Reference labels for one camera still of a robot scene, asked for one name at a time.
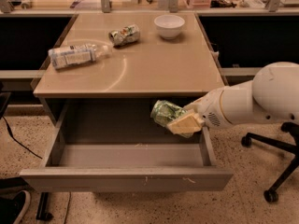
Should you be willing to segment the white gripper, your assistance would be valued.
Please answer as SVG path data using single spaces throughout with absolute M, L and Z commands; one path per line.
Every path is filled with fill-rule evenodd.
M 194 110 L 171 121 L 166 125 L 173 134 L 195 133 L 204 124 L 212 129 L 232 127 L 232 123 L 225 117 L 221 108 L 221 97 L 224 89 L 210 91 L 206 95 L 184 106 L 186 110 Z

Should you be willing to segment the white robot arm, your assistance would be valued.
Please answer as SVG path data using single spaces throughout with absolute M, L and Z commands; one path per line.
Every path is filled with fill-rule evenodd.
M 204 126 L 224 129 L 246 123 L 298 123 L 299 64 L 268 64 L 254 79 L 210 91 L 184 109 L 186 114 L 167 125 L 171 133 L 195 133 Z

